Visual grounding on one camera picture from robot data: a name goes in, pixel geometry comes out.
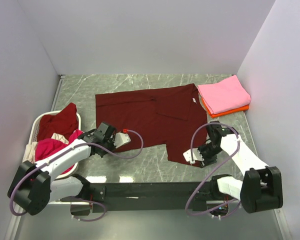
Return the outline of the dark red t shirt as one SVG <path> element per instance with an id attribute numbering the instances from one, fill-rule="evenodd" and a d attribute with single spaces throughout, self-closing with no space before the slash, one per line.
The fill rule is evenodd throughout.
<path id="1" fill-rule="evenodd" d="M 165 145 L 169 161 L 186 165 L 184 152 L 199 147 L 207 138 L 207 131 L 198 129 L 208 119 L 193 83 L 97 94 L 95 107 L 97 126 L 105 122 L 117 130 L 139 133 L 131 134 L 131 142 L 118 152 Z"/>

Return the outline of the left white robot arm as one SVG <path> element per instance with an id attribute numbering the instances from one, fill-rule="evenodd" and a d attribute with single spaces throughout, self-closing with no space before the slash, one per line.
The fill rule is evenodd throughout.
<path id="1" fill-rule="evenodd" d="M 22 216 L 14 209 L 14 204 L 17 204 L 33 216 L 58 199 L 74 196 L 78 201 L 86 200 L 90 195 L 90 184 L 83 177 L 75 176 L 62 181 L 56 178 L 91 155 L 111 153 L 115 149 L 116 132 L 114 126 L 102 122 L 98 128 L 82 133 L 53 155 L 37 163 L 22 162 L 7 192 L 10 212 Z"/>

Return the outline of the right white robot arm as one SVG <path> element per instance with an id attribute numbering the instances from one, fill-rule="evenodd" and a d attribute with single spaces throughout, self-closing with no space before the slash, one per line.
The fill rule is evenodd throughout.
<path id="1" fill-rule="evenodd" d="M 233 128 L 213 121 L 206 130 L 210 142 L 197 149 L 202 166 L 216 163 L 217 154 L 225 152 L 243 175 L 243 180 L 229 174 L 213 176 L 207 188 L 211 199 L 230 196 L 240 200 L 243 209 L 250 214 L 281 208 L 284 203 L 281 171 L 259 159 Z"/>

